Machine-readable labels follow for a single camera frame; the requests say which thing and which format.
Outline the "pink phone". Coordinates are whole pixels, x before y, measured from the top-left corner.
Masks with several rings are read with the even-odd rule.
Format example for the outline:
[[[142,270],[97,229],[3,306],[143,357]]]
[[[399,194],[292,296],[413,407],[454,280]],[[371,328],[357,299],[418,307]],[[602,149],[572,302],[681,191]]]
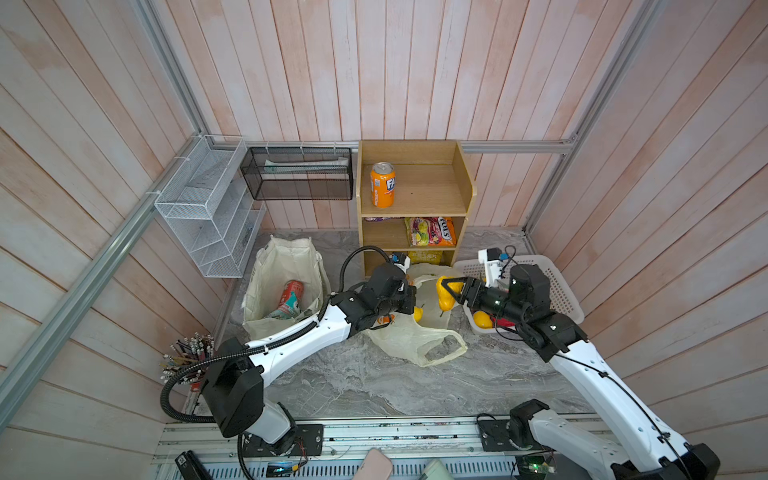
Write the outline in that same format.
[[[392,473],[392,461],[379,449],[371,449],[355,472],[353,480],[388,480]]]

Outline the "orange snack packet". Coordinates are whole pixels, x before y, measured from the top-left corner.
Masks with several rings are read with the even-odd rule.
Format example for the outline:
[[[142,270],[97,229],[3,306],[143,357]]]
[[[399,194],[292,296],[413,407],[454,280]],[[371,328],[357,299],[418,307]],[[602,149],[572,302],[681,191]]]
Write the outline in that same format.
[[[457,236],[451,218],[433,217],[430,226],[430,244],[441,247],[455,247]]]

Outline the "orange print plastic bag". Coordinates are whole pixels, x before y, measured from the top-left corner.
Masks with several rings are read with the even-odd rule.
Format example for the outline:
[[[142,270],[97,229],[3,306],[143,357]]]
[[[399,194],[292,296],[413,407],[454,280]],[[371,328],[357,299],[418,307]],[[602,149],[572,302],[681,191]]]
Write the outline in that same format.
[[[467,344],[457,331],[448,328],[450,312],[439,307],[437,281],[442,277],[461,277],[448,266],[427,263],[412,265],[407,273],[409,283],[417,288],[416,307],[422,316],[392,314],[393,323],[386,328],[367,331],[372,342],[387,355],[407,360],[419,367],[444,364],[464,355]]]

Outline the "teal snack packet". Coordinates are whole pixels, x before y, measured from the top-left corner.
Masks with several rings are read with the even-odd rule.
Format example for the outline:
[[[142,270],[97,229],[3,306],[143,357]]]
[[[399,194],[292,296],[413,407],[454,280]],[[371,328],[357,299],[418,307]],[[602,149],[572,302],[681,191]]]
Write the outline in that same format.
[[[267,318],[276,320],[292,320],[295,319],[301,312],[301,309],[294,304],[281,304],[274,311],[267,315]]]

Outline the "orange Fanta can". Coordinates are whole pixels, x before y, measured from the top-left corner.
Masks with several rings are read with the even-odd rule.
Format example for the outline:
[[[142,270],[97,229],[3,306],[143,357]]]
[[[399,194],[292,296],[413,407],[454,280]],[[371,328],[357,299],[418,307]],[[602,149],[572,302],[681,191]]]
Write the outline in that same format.
[[[389,208],[394,204],[396,172],[391,163],[377,162],[370,174],[372,203],[377,208]]]

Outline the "red pencil cup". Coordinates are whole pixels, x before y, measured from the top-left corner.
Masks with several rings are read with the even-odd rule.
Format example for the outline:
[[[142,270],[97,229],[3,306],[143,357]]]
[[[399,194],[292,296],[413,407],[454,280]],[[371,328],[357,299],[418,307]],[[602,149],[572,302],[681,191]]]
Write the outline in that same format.
[[[210,334],[195,333],[192,337],[176,340],[170,345],[171,351],[163,355],[160,362],[163,384],[182,369],[213,357],[214,337]]]

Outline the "wooden two-tier shelf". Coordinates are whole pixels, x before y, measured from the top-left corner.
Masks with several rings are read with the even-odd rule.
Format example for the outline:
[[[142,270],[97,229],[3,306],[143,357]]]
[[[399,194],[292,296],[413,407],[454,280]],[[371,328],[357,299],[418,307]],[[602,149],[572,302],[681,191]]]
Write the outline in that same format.
[[[378,208],[372,202],[371,172],[375,164],[393,165],[394,203]],[[359,243],[387,253],[438,251],[441,263],[452,266],[469,224],[477,190],[455,140],[362,140],[355,180]],[[406,217],[443,217],[453,221],[454,246],[412,246]]]

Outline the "black mesh basket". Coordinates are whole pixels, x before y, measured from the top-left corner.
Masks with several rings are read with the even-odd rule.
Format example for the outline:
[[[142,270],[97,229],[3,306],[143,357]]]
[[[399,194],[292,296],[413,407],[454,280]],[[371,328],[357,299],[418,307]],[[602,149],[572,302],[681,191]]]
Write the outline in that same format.
[[[257,201],[348,201],[353,196],[349,148],[250,147],[240,172]]]

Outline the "yellow bell pepper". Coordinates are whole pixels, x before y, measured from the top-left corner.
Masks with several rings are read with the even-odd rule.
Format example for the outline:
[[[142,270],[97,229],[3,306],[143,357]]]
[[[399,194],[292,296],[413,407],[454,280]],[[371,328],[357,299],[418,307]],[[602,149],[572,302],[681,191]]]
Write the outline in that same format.
[[[461,296],[464,281],[461,278],[442,276],[437,280],[438,305],[442,312],[451,311]]]

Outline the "colourful candy packet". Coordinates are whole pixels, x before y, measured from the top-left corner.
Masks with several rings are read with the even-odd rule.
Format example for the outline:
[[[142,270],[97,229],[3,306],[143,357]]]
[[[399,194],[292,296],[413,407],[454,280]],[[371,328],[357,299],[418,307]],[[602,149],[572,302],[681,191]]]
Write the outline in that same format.
[[[405,223],[411,246],[426,247],[440,240],[440,230],[431,218],[409,217]]]

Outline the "yellow chips packet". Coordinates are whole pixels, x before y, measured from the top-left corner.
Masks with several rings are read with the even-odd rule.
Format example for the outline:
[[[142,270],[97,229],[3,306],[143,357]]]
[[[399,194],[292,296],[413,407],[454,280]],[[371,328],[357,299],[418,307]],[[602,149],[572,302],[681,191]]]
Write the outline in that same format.
[[[443,260],[443,252],[438,250],[415,250],[409,251],[408,257],[412,264],[440,265]]]

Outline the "red cola can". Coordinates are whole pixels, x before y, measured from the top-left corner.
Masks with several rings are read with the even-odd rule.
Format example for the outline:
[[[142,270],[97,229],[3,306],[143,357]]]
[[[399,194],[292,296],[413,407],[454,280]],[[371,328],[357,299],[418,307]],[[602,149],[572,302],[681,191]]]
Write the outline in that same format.
[[[279,307],[288,310],[299,310],[304,293],[304,284],[299,280],[289,280],[282,291]]]

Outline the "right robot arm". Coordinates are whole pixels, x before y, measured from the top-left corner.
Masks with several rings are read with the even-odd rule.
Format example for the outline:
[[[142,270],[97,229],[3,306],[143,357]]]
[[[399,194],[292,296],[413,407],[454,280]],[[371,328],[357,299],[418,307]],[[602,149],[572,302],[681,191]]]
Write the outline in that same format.
[[[514,333],[565,377],[616,437],[611,443],[530,400],[511,409],[510,443],[548,447],[594,479],[713,479],[721,462],[704,443],[692,444],[662,421],[607,365],[586,333],[551,307],[550,280],[536,265],[515,265],[509,286],[492,277],[442,277],[439,305],[456,304],[491,320],[508,320]]]

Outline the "cream canvas tote bag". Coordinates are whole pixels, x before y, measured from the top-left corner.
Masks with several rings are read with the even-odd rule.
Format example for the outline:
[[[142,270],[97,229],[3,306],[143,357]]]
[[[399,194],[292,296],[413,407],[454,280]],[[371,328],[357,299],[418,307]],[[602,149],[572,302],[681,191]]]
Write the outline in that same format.
[[[280,303],[285,284],[299,280],[304,284],[300,314],[292,320],[267,318]],[[273,237],[257,252],[243,302],[243,326],[252,340],[265,339],[317,313],[330,281],[322,255],[309,238],[285,240]]]

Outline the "white plastic fruit basket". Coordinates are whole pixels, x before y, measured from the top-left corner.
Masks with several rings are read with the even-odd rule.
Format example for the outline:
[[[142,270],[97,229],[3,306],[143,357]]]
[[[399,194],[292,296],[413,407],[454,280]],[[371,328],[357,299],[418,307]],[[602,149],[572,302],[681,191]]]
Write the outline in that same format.
[[[568,316],[576,324],[581,324],[584,321],[585,315],[579,301],[571,291],[561,272],[549,258],[543,255],[520,255],[516,256],[515,260],[519,264],[538,266],[549,278],[550,304],[553,310]],[[457,261],[453,268],[464,276],[485,280],[484,266],[477,259]]]

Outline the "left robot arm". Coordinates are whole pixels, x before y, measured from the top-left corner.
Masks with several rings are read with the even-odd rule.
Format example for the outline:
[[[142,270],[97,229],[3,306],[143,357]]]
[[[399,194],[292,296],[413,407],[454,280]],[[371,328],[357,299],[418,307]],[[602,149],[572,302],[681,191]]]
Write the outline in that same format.
[[[223,437],[240,443],[258,440],[274,456],[290,453],[298,443],[296,422],[286,407],[266,398],[266,388],[320,350],[381,328],[381,318],[415,311],[409,257],[394,252],[383,258],[368,280],[330,294],[317,313],[299,323],[248,344],[227,341],[218,355],[181,368],[161,390],[163,412],[184,423],[214,422]],[[170,403],[173,388],[197,373],[203,376],[200,392],[210,410],[207,416],[185,414]]]

